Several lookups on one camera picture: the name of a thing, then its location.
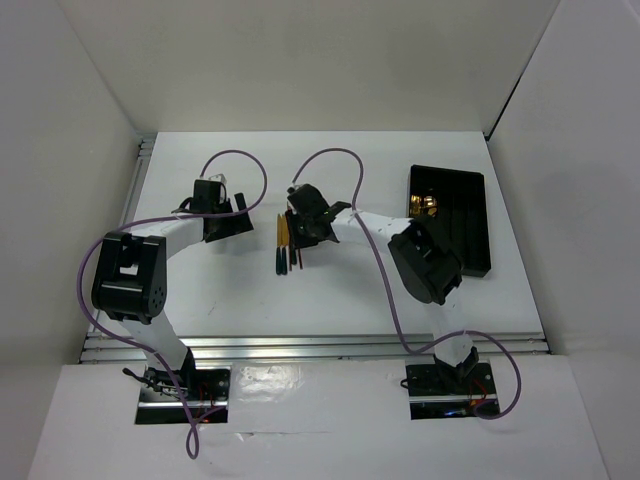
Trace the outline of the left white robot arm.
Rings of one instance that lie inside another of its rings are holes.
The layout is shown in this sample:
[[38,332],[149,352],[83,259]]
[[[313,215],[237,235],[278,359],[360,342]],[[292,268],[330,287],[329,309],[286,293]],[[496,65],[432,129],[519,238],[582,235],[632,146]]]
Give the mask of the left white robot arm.
[[164,311],[168,260],[193,245],[251,231],[246,208],[243,194],[228,198],[223,175],[197,179],[193,195],[177,210],[185,219],[112,231],[101,242],[92,303],[122,324],[145,352],[152,384],[176,399],[195,395],[203,374]]

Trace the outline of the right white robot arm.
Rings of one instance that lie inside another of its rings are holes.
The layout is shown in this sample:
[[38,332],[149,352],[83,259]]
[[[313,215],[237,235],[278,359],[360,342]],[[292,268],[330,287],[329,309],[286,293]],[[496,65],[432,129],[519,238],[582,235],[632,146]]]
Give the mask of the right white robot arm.
[[309,248],[324,241],[368,246],[379,267],[384,266],[380,255],[390,255],[405,290],[427,310],[438,384],[448,392],[468,384],[478,363],[477,348],[445,307],[447,296],[461,284],[463,262],[439,223],[428,215],[387,217],[347,202],[329,204],[310,184],[290,186],[287,200],[296,246]]

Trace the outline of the black cutlery tray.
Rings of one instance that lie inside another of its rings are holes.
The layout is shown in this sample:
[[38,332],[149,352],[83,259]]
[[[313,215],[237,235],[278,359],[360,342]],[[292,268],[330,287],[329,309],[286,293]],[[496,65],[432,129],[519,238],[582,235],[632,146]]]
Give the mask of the black cutlery tray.
[[[412,214],[412,195],[433,196],[437,207]],[[413,165],[408,179],[408,213],[439,221],[461,256],[464,276],[483,278],[492,268],[485,177],[479,172]]]

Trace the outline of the aluminium frame rail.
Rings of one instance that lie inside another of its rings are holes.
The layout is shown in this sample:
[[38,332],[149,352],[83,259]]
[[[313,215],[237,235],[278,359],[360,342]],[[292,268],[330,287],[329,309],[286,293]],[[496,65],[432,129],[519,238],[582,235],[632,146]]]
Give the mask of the aluminium frame rail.
[[516,354],[549,350],[479,132],[164,132],[144,138],[140,157],[130,220],[169,213],[200,173],[223,174],[252,206],[251,232],[192,246],[168,264],[165,310],[201,363],[400,356],[400,335],[413,347],[428,342],[437,310],[406,292],[387,254],[326,242],[289,274],[275,271],[276,216],[292,180],[396,217],[406,213],[414,165],[485,180],[491,268],[462,281],[447,313],[476,332],[482,353],[497,342]]

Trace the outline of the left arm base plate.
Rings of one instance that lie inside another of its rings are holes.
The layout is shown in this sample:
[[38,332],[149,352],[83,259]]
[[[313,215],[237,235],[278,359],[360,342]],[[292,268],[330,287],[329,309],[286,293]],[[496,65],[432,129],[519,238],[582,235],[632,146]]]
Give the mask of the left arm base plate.
[[136,425],[187,424],[188,419],[180,400],[182,392],[188,410],[199,423],[224,424],[228,422],[231,368],[196,370],[190,386],[180,383],[178,390],[166,372],[146,368],[143,374],[135,374],[125,368],[123,372],[141,385]]

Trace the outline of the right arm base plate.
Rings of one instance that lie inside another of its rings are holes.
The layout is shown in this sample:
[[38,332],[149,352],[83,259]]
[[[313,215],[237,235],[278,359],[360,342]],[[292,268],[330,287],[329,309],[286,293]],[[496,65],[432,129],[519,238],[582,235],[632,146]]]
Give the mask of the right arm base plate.
[[400,386],[407,390],[412,420],[493,417],[500,413],[489,363],[479,363],[461,384],[446,384],[433,363],[409,364]]

